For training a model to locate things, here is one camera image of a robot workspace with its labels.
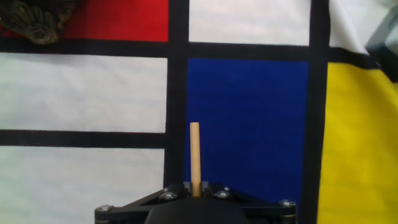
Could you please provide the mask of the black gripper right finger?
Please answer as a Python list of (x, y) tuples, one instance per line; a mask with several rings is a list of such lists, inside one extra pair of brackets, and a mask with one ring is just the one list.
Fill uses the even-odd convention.
[(244, 212), (249, 223), (297, 224), (297, 204), (283, 199), (266, 202), (221, 183), (202, 183), (202, 195), (233, 202)]

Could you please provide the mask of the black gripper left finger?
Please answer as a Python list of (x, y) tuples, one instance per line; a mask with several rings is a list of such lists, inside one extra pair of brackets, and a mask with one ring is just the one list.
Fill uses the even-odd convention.
[(95, 224), (144, 223), (149, 212), (158, 205), (190, 197), (190, 183), (168, 187), (122, 207), (101, 205), (95, 209)]

